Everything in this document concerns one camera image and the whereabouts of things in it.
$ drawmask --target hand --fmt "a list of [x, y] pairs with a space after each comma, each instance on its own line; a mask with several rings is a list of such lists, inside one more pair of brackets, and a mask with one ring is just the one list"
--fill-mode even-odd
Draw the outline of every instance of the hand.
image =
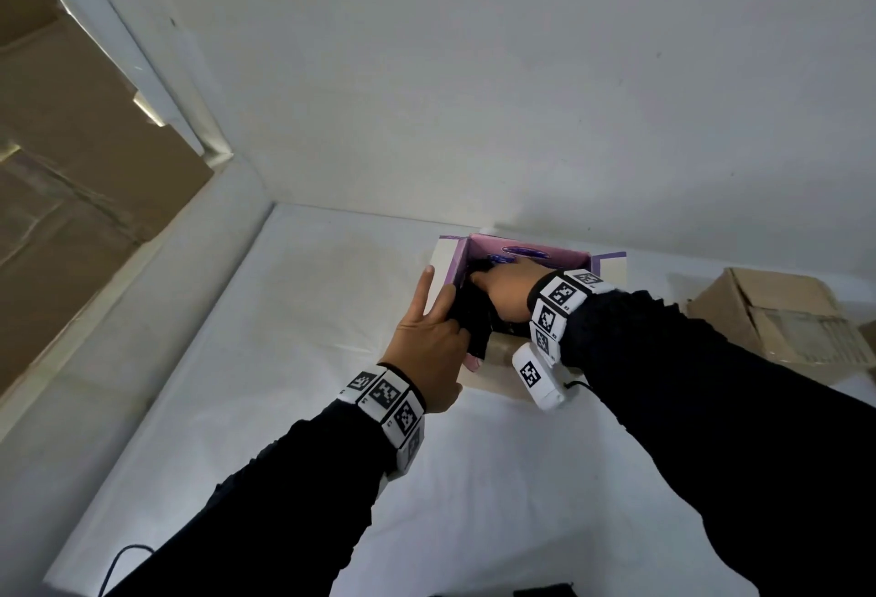
[[474, 272], [471, 282], [490, 296], [498, 315], [508, 323], [525, 323], [531, 313], [527, 306], [529, 292], [542, 276], [552, 270], [534, 260], [496, 265], [488, 272]]
[[460, 330], [455, 320], [445, 320], [456, 297], [452, 283], [441, 289], [432, 311], [423, 315], [434, 273], [429, 265], [421, 275], [411, 306], [380, 361], [401, 369], [411, 379], [426, 399], [426, 412], [444, 412], [463, 391], [456, 378], [471, 335]]

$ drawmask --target cord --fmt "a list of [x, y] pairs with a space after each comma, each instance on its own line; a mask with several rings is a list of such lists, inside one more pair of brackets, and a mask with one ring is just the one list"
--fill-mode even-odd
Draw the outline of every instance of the cord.
[[104, 577], [104, 584], [101, 586], [101, 590], [97, 593], [97, 597], [104, 597], [104, 590], [107, 589], [107, 584], [110, 581], [110, 576], [112, 576], [112, 571], [115, 569], [115, 563], [118, 562], [118, 558], [122, 557], [122, 554], [125, 553], [126, 550], [129, 549], [142, 549], [147, 550], [149, 555], [152, 555], [155, 552], [155, 549], [151, 546], [146, 546], [145, 544], [128, 544], [123, 547], [118, 553], [116, 553], [115, 558], [112, 559], [112, 564], [109, 566], [109, 571], [107, 571], [107, 575]]
[[584, 381], [569, 381], [569, 382], [565, 383], [564, 387], [566, 389], [569, 389], [570, 387], [572, 387], [572, 385], [581, 385], [581, 387], [586, 387], [591, 392], [593, 392], [593, 388]]

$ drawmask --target white table surface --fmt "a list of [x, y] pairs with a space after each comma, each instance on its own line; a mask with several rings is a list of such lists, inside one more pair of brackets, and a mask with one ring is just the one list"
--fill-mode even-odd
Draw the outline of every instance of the white table surface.
[[[164, 543], [216, 483], [378, 358], [438, 235], [470, 232], [278, 205], [47, 581], [94, 595], [122, 546]], [[684, 301], [728, 264], [739, 263], [629, 250], [629, 288]], [[853, 313], [876, 315], [869, 282], [815, 274]], [[863, 374], [838, 388], [876, 404]], [[429, 416], [418, 459], [373, 521], [333, 595], [485, 597], [557, 581], [579, 595], [755, 594], [587, 392], [548, 415], [466, 389]], [[127, 552], [110, 584], [144, 557]]]

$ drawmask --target white wall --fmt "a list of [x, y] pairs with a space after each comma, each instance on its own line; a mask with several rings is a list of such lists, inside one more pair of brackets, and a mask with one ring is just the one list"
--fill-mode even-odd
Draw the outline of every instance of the white wall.
[[876, 275], [876, 0], [169, 3], [278, 199]]
[[270, 208], [255, 170], [232, 159], [0, 443], [0, 595], [45, 575]]

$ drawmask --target black long-sleeve shirt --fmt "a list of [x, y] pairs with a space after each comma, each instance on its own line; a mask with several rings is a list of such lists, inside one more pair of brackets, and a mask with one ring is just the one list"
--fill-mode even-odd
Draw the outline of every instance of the black long-sleeve shirt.
[[[561, 348], [761, 593], [872, 589], [876, 409], [645, 292], [588, 298]], [[393, 462], [380, 427], [335, 402], [217, 487], [112, 594], [328, 594]]]

